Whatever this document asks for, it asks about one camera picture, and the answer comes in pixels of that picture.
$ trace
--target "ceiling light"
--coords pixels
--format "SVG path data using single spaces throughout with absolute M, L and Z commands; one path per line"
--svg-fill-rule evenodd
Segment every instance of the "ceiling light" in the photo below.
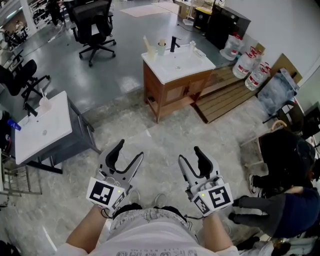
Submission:
M 10 13 L 6 18 L 9 19 L 9 18 L 12 17 L 13 15 L 15 15 L 16 12 L 17 12 L 17 11 L 15 10 L 13 13 Z

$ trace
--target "white column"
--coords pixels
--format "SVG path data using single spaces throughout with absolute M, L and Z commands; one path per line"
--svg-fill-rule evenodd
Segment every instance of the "white column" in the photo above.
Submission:
M 29 36 L 32 36 L 37 32 L 36 25 L 34 23 L 34 19 L 32 18 L 32 14 L 28 5 L 27 0 L 20 0 L 21 6 L 22 6 L 22 11 L 23 15 L 25 17 L 25 21 L 27 23 L 27 26 L 29 28 L 28 34 Z

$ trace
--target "white countertop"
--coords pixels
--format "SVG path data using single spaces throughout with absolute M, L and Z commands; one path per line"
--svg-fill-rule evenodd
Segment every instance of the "white countertop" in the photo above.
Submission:
M 156 53 L 154 60 L 149 58 L 147 52 L 141 56 L 163 85 L 216 68 L 206 56 L 199 57 L 194 52 L 189 53 L 189 44 L 181 45 L 180 48 L 176 47 L 174 52 L 170 52 L 170 49 L 167 48 L 164 56 L 158 56 Z
M 68 98 L 65 91 L 50 100 L 51 110 L 46 113 L 38 107 L 37 117 L 31 114 L 18 124 L 21 130 L 15 130 L 15 162 L 19 165 L 34 154 L 72 133 L 69 116 Z

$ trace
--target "black cap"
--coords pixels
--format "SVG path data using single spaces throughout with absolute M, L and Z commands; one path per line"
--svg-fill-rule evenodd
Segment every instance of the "black cap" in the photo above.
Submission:
M 314 173 L 313 178 L 318 181 L 320 178 L 320 158 L 315 160 L 312 172 Z

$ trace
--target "soap dish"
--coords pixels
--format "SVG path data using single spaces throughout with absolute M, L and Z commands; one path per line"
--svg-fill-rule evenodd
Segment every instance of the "soap dish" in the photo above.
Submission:
M 204 54 L 204 53 L 203 53 L 201 50 L 199 50 L 199 49 L 194 50 L 194 53 L 195 53 L 196 55 L 198 55 L 200 58 L 206 57 L 206 54 Z

